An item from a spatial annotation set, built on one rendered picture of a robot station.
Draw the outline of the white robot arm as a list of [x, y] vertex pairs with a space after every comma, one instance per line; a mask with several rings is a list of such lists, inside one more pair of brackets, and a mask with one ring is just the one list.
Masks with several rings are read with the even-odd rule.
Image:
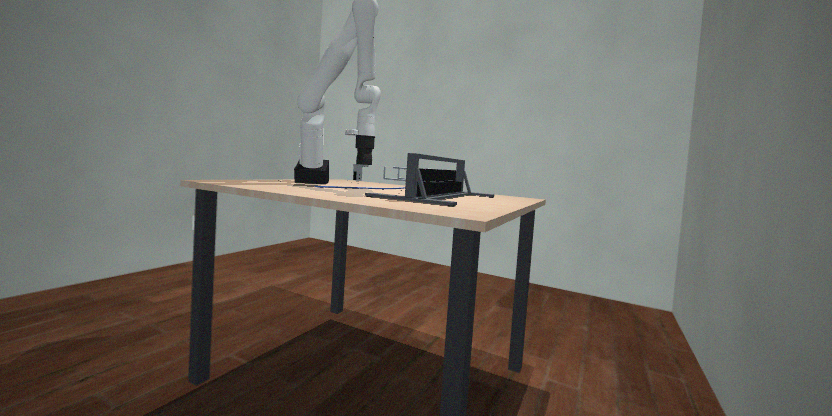
[[358, 79], [354, 98], [358, 103], [371, 103], [368, 108], [358, 111], [357, 123], [375, 125], [381, 91], [377, 86], [366, 86], [363, 83], [376, 77], [374, 26], [378, 10], [377, 0], [353, 1], [346, 23], [330, 42], [313, 76], [298, 96], [298, 107], [304, 112], [299, 144], [299, 160], [303, 167], [323, 166], [324, 94], [344, 70], [356, 46]]

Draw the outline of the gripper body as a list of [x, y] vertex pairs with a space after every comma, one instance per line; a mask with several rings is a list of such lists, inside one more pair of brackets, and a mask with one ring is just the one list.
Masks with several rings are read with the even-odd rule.
[[357, 128], [345, 130], [345, 135], [356, 136], [356, 164], [372, 165], [372, 149], [374, 149], [375, 125], [370, 123], [357, 123]]

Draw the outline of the dark grey metal rack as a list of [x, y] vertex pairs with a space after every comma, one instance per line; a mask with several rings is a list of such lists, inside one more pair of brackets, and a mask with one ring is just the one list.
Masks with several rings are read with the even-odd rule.
[[[424, 169], [418, 168], [419, 159], [436, 160], [444, 162], [457, 163], [456, 170], [442, 170], [442, 169]], [[415, 201], [423, 203], [441, 204], [448, 206], [456, 206], [455, 201], [446, 201], [441, 199], [448, 199], [467, 195], [486, 196], [493, 198], [495, 194], [475, 193], [471, 192], [469, 182], [467, 179], [465, 169], [465, 160], [408, 153], [407, 168], [395, 167], [398, 169], [398, 181], [406, 181], [405, 196], [382, 194], [382, 193], [365, 193], [367, 197], [380, 197], [389, 199], [398, 199], [406, 201]], [[406, 178], [399, 178], [400, 169], [406, 170]], [[468, 192], [463, 191], [463, 182]], [[431, 181], [431, 182], [425, 182]], [[441, 184], [424, 184], [424, 183], [441, 183]], [[475, 193], [475, 194], [471, 194]], [[385, 196], [391, 195], [391, 196]], [[434, 196], [436, 195], [436, 196]], [[455, 195], [455, 196], [452, 196]], [[492, 196], [493, 195], [493, 196]], [[405, 197], [405, 198], [403, 198]], [[440, 198], [438, 198], [440, 197]], [[427, 200], [426, 200], [427, 199]], [[445, 201], [445, 202], [439, 202]]]

